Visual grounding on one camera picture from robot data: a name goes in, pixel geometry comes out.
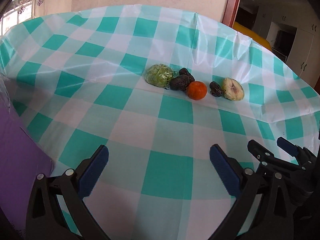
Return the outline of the dark date beside halved fruit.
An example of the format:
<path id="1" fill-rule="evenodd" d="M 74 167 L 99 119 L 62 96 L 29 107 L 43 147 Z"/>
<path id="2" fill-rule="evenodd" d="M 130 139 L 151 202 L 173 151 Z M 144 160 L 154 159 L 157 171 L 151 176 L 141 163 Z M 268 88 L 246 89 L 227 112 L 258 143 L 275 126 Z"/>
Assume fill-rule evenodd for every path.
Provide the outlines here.
<path id="1" fill-rule="evenodd" d="M 210 87 L 210 93 L 212 94 L 212 96 L 214 96 L 214 97 L 223 96 L 223 90 L 222 90 L 221 86 L 217 82 L 212 81 L 209 84 L 209 87 Z"/>

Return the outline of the white wall cabinet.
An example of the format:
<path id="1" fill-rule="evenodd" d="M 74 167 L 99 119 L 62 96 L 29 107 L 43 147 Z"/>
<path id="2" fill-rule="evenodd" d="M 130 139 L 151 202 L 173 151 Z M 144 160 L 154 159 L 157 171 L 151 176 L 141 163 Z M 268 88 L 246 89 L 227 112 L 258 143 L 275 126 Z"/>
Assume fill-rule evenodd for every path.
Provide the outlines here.
<path id="1" fill-rule="evenodd" d="M 310 54 L 319 20 L 307 5 L 260 5 L 252 30 L 266 39 L 272 52 L 299 77 L 314 65 Z"/>

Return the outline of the small orange mandarin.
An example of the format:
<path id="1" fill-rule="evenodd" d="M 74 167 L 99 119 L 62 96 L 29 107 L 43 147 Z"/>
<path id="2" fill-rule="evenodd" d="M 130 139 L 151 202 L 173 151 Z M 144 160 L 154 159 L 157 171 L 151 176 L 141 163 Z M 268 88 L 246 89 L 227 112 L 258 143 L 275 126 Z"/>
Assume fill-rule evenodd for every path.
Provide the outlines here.
<path id="1" fill-rule="evenodd" d="M 191 82 L 187 87 L 187 96 L 193 100 L 201 100 L 207 94 L 207 86 L 200 81 Z"/>

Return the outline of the red door frame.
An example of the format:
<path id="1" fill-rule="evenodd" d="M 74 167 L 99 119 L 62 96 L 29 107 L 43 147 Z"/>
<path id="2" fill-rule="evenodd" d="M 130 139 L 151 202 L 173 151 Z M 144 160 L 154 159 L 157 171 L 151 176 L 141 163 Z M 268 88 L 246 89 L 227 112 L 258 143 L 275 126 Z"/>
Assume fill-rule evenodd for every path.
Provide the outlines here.
<path id="1" fill-rule="evenodd" d="M 224 25 L 227 25 L 229 27 L 233 26 L 236 14 L 238 12 L 239 4 L 240 0 L 227 0 L 225 11 L 221 21 Z"/>

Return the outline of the floral lace curtain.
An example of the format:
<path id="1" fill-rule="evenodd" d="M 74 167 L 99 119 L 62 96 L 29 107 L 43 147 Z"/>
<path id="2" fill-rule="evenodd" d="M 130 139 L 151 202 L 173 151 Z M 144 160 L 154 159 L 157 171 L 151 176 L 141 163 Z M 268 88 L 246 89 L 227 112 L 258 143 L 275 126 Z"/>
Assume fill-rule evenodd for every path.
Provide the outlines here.
<path id="1" fill-rule="evenodd" d="M 11 0 L 1 16 L 1 24 L 5 18 L 8 18 L 7 22 L 12 21 L 14 24 L 31 19 L 34 13 L 33 7 L 41 6 L 43 2 L 44 0 Z"/>

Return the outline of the teal white checkered tablecloth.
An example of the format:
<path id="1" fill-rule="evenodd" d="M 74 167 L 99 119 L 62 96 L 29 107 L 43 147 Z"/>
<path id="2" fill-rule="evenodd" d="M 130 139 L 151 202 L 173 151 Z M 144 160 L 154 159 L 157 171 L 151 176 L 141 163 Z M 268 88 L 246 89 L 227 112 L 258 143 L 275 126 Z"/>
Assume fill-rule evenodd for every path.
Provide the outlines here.
<path id="1" fill-rule="evenodd" d="M 187 68 L 206 96 L 148 84 L 154 64 Z M 111 239 L 207 239 L 234 203 L 213 144 L 252 169 L 252 139 L 290 162 L 277 138 L 319 147 L 318 94 L 251 38 L 194 12 L 123 5 L 35 18 L 1 38 L 1 75 L 53 175 L 107 146 L 85 203 Z M 241 101 L 210 93 L 226 77 Z"/>

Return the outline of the yellow sofa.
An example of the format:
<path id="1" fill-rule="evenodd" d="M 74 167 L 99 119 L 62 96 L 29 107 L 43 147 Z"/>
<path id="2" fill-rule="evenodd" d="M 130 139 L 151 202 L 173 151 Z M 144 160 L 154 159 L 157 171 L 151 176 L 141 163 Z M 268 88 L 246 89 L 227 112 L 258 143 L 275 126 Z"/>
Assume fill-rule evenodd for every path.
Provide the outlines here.
<path id="1" fill-rule="evenodd" d="M 238 22 L 234 22 L 232 28 L 234 30 L 242 33 L 243 35 L 246 35 L 246 36 L 252 38 L 255 42 L 257 42 L 258 44 L 260 44 L 264 48 L 268 49 L 269 51 L 272 51 L 272 47 L 271 47 L 270 43 L 266 39 L 264 39 L 263 37 L 259 36 L 255 32 L 253 32 L 252 30 L 244 27 L 243 25 L 239 24 Z"/>

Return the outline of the dark wrinkled date fruit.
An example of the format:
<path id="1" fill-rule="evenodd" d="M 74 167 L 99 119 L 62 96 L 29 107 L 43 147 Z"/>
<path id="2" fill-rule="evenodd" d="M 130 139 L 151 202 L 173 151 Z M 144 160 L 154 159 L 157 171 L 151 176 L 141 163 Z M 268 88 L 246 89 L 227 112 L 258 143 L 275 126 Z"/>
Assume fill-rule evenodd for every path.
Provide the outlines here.
<path id="1" fill-rule="evenodd" d="M 179 75 L 170 81 L 169 86 L 172 90 L 186 91 L 189 84 L 190 80 L 187 75 Z"/>

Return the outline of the halved pale fruit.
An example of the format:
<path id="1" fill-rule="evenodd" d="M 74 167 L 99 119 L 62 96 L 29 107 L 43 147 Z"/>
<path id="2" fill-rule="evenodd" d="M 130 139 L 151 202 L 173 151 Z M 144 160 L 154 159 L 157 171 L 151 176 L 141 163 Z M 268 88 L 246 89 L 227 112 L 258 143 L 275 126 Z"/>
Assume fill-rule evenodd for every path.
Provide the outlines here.
<path id="1" fill-rule="evenodd" d="M 245 97 L 243 87 L 230 77 L 226 77 L 222 82 L 223 96 L 231 101 L 241 101 Z"/>

